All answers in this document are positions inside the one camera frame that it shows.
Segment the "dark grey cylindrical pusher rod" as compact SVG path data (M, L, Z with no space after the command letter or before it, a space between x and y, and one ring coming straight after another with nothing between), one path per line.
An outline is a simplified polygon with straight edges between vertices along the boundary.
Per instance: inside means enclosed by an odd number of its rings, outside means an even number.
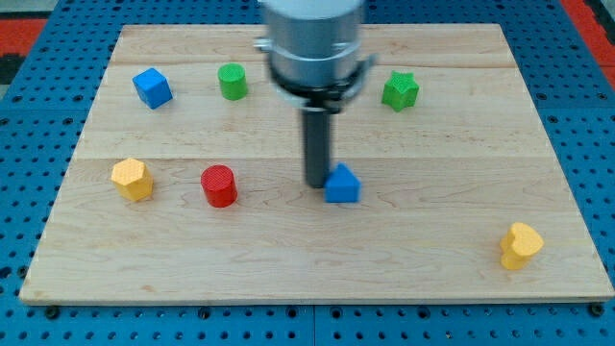
M331 117L325 110L302 110L304 173L313 188L322 188L330 173Z

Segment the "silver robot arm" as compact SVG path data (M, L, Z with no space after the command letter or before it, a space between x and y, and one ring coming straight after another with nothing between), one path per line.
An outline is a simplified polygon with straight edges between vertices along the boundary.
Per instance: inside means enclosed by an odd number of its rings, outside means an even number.
M331 169L331 117L360 93L375 57L362 60L363 0L263 0L266 35L255 46L277 92L301 113L307 185Z

